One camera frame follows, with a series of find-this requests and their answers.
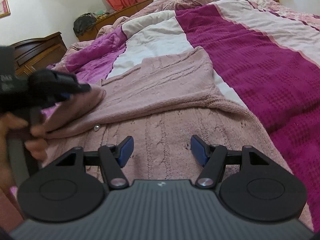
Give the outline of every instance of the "human hand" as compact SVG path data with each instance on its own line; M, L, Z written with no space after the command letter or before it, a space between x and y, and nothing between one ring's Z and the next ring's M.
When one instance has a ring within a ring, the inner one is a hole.
M14 186L12 170L6 156L6 135L9 129L21 129L28 126L28 122L14 116L11 113L6 113L0 117L0 189L5 193ZM31 134L38 138L25 142L25 147L31 155L39 160L45 161L47 154L45 149L47 142L43 139L45 130L43 125L36 125L30 129Z

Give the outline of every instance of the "black bag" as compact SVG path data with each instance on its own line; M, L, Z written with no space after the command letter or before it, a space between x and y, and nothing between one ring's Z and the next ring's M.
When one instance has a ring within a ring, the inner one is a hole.
M78 17L73 23L73 31L76 36L82 35L86 30L92 29L97 19L92 14L87 13Z

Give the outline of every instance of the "metal screw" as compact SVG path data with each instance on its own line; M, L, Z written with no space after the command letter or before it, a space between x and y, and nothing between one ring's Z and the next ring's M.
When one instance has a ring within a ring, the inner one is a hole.
M96 125L94 126L93 130L94 130L95 132L97 132L97 131L99 131L100 128L101 128L101 125L100 125L100 124L96 124Z
M198 184L202 187L207 187L213 185L213 180L209 178L201 178L198 180Z
M127 181L123 178L115 178L111 180L111 184L115 187L121 187L123 185L125 185L127 183Z

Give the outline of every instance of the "picture frame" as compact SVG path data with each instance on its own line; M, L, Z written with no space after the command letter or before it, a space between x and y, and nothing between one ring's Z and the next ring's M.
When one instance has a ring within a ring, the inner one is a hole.
M7 0L0 0L0 18L10 15L10 9Z

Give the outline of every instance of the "bed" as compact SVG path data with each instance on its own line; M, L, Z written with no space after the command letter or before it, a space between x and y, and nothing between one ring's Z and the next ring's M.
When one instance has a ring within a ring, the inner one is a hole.
M53 68L95 85L46 111L47 162L132 135L130 181L194 181L193 134L234 150L253 145L306 185L300 220L318 231L319 64L319 16L272 0L156 1L73 44ZM87 172L101 179L98 168Z

